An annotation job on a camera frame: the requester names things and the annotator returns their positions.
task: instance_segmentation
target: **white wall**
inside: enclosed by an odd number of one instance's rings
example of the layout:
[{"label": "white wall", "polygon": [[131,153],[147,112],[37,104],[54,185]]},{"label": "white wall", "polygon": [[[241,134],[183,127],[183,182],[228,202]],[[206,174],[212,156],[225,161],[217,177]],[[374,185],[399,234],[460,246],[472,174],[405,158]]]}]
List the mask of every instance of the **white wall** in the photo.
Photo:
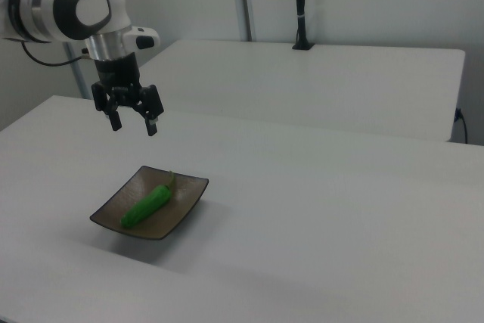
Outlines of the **white wall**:
[{"label": "white wall", "polygon": [[[251,0],[257,41],[293,42],[296,0]],[[338,45],[459,48],[467,53],[458,104],[470,142],[484,144],[484,0],[306,0],[309,38]],[[454,140],[462,140],[461,125]]]},{"label": "white wall", "polygon": [[[61,44],[29,49],[47,62],[67,59]],[[0,39],[0,129],[52,95],[80,96],[70,67],[43,67],[31,61],[19,43]]]}]

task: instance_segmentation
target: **power cord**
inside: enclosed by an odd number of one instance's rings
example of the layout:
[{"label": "power cord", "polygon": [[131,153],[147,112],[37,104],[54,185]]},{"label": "power cord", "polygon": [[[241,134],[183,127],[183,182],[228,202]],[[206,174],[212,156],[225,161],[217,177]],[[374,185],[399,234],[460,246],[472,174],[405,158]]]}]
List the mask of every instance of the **power cord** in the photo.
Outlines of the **power cord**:
[{"label": "power cord", "polygon": [[459,119],[462,119],[462,123],[464,124],[464,136],[465,136],[466,144],[469,144],[467,142],[467,125],[466,125],[466,120],[464,119],[464,115],[462,114],[462,109],[455,109],[454,123],[459,121]]},{"label": "power cord", "polygon": [[74,62],[77,62],[78,60],[83,59],[83,56],[79,56],[79,57],[74,58],[73,60],[69,60],[69,61],[66,61],[66,62],[62,62],[60,64],[48,64],[47,62],[42,62],[42,61],[38,60],[37,58],[35,58],[29,52],[29,50],[27,49],[27,47],[25,46],[25,42],[21,42],[21,43],[22,43],[22,48],[25,51],[26,55],[29,56],[33,61],[37,62],[38,64],[41,64],[42,66],[47,66],[47,67],[66,66],[67,64],[73,64]]}]

